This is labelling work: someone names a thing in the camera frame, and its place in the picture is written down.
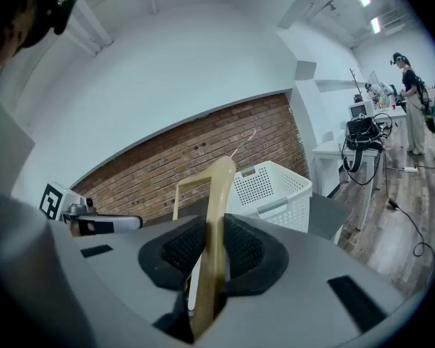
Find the standing person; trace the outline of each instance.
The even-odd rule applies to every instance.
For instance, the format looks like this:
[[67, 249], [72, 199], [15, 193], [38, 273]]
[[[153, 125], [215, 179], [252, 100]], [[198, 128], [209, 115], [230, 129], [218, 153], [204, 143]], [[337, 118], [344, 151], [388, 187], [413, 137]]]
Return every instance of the standing person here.
[[424, 154], [424, 118], [422, 113], [422, 103], [418, 78], [415, 75], [407, 57], [400, 53], [393, 54], [393, 62], [403, 71], [403, 84], [407, 100], [407, 142], [408, 153]]

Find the laundry basket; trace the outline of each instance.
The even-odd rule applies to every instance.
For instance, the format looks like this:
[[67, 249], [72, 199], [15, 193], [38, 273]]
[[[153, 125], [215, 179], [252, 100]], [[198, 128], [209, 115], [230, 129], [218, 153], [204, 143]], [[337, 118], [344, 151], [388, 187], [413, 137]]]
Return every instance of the laundry basket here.
[[227, 212], [307, 232], [311, 196], [310, 180], [267, 161], [235, 174]]

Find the white pants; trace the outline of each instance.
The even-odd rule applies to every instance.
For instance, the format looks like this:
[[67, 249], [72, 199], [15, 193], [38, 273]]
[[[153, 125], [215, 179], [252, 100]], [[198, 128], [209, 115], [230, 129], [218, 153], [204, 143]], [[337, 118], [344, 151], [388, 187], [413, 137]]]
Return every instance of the white pants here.
[[406, 99], [406, 124], [408, 151], [424, 153], [424, 118], [419, 95], [413, 94]]

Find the hanger hook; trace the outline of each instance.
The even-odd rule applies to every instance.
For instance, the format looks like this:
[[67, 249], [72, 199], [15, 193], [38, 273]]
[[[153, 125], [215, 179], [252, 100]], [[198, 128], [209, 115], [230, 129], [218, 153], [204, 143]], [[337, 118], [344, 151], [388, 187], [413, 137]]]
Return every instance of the hanger hook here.
[[240, 146], [238, 146], [238, 147], [236, 148], [236, 150], [235, 150], [235, 151], [233, 152], [233, 154], [231, 155], [231, 158], [234, 156], [235, 153], [237, 153], [237, 151], [238, 151], [241, 147], [243, 147], [245, 144], [247, 144], [247, 143], [250, 141], [250, 139], [253, 138], [254, 135], [256, 134], [256, 129], [255, 129], [255, 128], [251, 128], [251, 129], [248, 129], [247, 131], [243, 132], [243, 133], [240, 135], [240, 137], [243, 138], [243, 137], [244, 137], [244, 136], [245, 136], [249, 131], [253, 131], [252, 136], [250, 136], [246, 141], [243, 141], [243, 143], [242, 143]]

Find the white device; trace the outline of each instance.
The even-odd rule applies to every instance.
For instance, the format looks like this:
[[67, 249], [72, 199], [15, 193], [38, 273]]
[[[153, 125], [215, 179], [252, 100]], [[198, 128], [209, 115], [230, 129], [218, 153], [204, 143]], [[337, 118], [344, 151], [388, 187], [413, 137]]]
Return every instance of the white device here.
[[348, 110], [351, 118], [359, 117], [361, 115], [365, 117], [374, 116], [374, 106], [372, 101], [360, 101], [358, 103], [351, 104], [348, 106]]

